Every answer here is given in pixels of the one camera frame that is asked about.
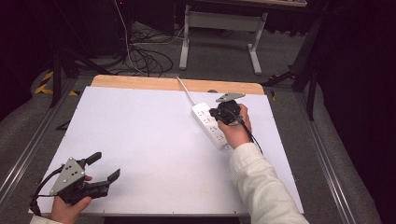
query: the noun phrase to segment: power outlet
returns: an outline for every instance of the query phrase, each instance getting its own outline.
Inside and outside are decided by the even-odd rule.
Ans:
[[[228,142],[225,139],[224,133],[218,127],[218,122],[210,116],[209,109],[209,105],[200,103],[192,107],[191,113],[216,148],[223,149],[228,146]]]

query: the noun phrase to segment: white board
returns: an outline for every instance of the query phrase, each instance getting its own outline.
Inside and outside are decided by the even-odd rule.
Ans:
[[[222,94],[192,92],[198,103],[217,107]],[[303,212],[300,197],[265,95],[236,100],[248,107],[253,135]],[[84,211],[95,216],[194,215],[240,216],[248,213],[229,170],[232,150],[218,150],[191,115],[183,91],[87,87],[46,176],[69,157],[85,159],[92,182],[106,180],[120,168],[107,197]],[[56,180],[41,190],[49,194]],[[43,214],[52,199],[39,198]]]

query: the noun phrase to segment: white jacket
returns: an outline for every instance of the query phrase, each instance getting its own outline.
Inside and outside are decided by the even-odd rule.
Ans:
[[[237,147],[230,158],[230,168],[252,224],[308,223],[277,178],[274,167],[255,144],[245,143]],[[31,224],[58,223],[36,216],[31,221]]]

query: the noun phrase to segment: person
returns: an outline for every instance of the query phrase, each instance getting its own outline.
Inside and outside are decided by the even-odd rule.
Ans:
[[[240,115],[251,131],[248,108],[241,107]],[[230,169],[233,182],[251,216],[251,223],[298,223],[308,221],[298,211],[284,184],[277,178],[274,167],[265,159],[256,144],[250,141],[241,124],[228,126],[218,121],[219,128],[233,148]],[[66,204],[55,197],[50,219],[33,217],[34,224],[75,223],[91,198],[86,197],[75,205]]]

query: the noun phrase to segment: desk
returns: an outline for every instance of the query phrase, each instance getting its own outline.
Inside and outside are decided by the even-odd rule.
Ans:
[[[303,212],[262,87],[184,81],[193,97],[210,107],[222,93],[198,90],[247,94],[238,103],[249,107],[256,139]],[[108,197],[94,200],[86,214],[236,217],[248,212],[229,171],[232,151],[216,149],[207,138],[192,117],[191,102],[176,79],[96,77],[84,91],[49,171],[64,159],[79,160],[96,151],[102,151],[103,158],[87,167],[87,173],[101,181],[120,168],[120,178],[111,185]],[[51,186],[49,182],[42,193],[49,192]],[[40,199],[39,204],[43,214],[50,210],[50,199]]]
[[[282,0],[242,0],[242,1],[208,1],[212,4],[232,5],[238,6],[241,4],[256,4],[265,6],[281,6],[281,7],[305,7],[306,3],[289,2]],[[262,69],[260,67],[259,60],[257,58],[256,49],[262,36],[262,30],[267,18],[266,10],[264,9],[261,17],[248,17],[248,16],[236,16],[236,15],[223,15],[216,13],[205,13],[190,11],[191,6],[186,5],[185,19],[184,19],[184,37],[183,45],[181,49],[180,64],[179,68],[185,70],[187,68],[187,60],[189,54],[189,29],[190,27],[203,27],[203,28],[214,28],[214,29],[225,29],[225,30],[236,30],[236,31],[247,31],[256,32],[256,36],[253,40],[253,44],[247,45],[247,50],[250,55],[251,62],[253,64],[254,73],[260,75]]]

